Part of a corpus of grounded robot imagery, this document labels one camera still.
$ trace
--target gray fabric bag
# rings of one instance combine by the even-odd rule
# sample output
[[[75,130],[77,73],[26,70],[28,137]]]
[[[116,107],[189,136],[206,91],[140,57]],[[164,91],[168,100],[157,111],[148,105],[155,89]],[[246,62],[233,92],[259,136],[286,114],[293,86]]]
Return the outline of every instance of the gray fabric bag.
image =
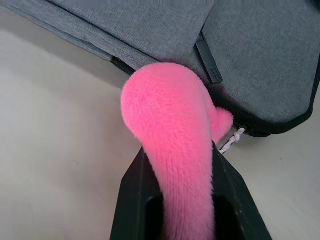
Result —
[[[306,121],[319,85],[320,12],[308,1],[166,6],[5,0],[5,6],[132,74],[195,71],[237,127],[266,137]]]

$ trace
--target white drawstring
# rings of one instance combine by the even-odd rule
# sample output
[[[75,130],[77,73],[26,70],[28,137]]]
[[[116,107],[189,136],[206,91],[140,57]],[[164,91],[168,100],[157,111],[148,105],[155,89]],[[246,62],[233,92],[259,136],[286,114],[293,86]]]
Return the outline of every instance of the white drawstring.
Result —
[[[226,151],[228,151],[231,147],[232,144],[239,142],[241,135],[245,132],[246,130],[241,127],[239,128],[238,131],[236,131],[233,136],[229,139],[229,141],[221,148],[219,153],[224,154]]]

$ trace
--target pink fuzzy fabric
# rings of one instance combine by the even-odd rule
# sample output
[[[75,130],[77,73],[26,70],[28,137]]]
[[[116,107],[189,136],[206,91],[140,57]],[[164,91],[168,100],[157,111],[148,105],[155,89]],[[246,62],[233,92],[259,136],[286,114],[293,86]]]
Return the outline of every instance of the pink fuzzy fabric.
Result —
[[[121,96],[126,126],[141,141],[164,201],[168,240],[215,239],[212,140],[231,128],[198,76],[174,63],[138,70]]]

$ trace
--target white floor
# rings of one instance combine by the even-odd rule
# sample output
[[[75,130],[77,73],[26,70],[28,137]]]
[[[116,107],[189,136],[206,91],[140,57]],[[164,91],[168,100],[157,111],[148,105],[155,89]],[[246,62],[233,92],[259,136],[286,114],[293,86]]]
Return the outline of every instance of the white floor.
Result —
[[[0,8],[0,239],[106,240],[141,145],[105,60]],[[320,239],[320,97],[309,121],[249,136],[226,158],[274,240]]]

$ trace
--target black plastic holder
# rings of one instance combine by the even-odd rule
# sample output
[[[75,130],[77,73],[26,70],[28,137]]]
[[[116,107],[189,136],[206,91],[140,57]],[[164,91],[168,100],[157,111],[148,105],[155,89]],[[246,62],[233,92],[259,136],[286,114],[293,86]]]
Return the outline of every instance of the black plastic holder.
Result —
[[[213,148],[216,240],[272,240],[242,176]],[[141,149],[121,181],[110,240],[157,240],[163,197]]]

